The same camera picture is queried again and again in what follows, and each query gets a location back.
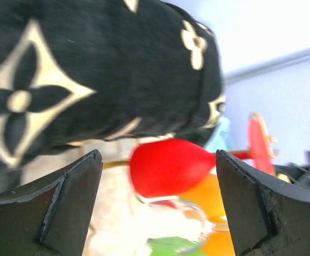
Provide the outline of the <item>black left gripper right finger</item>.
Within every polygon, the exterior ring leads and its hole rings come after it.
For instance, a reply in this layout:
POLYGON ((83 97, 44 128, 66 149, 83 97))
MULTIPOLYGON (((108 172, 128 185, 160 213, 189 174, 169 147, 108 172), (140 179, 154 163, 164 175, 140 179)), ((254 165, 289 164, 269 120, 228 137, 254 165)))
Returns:
POLYGON ((216 153, 217 178, 236 255, 310 256, 310 190, 216 153))

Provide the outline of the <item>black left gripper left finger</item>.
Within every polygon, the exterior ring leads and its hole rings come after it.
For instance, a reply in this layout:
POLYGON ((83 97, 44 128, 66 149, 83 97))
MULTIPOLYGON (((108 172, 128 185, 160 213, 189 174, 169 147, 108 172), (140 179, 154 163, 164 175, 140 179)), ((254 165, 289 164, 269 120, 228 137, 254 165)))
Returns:
POLYGON ((0 255, 82 255, 101 173, 95 149, 0 194, 0 255))

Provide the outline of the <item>clear wine glass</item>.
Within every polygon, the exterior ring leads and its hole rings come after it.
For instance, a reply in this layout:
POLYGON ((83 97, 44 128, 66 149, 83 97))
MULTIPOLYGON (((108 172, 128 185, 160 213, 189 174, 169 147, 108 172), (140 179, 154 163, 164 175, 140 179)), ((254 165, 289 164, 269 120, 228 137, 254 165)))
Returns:
POLYGON ((136 194, 140 207, 135 213, 134 229, 138 241, 144 247, 149 238, 181 237, 193 243, 192 249, 179 249, 179 255, 198 252, 210 235, 221 232, 221 227, 229 231, 228 224, 211 222, 206 213, 196 204, 178 196, 145 198, 136 194))

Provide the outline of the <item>red plastic wine glass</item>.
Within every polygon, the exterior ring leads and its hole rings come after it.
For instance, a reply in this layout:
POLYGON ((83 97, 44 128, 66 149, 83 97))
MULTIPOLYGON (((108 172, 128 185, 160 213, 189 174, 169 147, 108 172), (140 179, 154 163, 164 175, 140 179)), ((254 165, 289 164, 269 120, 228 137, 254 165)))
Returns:
POLYGON ((167 139, 138 146, 129 161, 129 177, 142 197, 176 196, 194 188, 215 168, 215 153, 186 140, 167 139))

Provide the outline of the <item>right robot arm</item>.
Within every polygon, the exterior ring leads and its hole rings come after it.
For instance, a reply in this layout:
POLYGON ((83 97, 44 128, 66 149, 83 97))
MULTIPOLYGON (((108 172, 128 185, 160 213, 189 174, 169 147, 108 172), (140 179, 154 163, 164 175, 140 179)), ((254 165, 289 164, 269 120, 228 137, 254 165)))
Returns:
POLYGON ((274 165, 276 174, 286 175, 292 184, 310 190, 310 150, 306 152, 309 160, 307 165, 274 165))

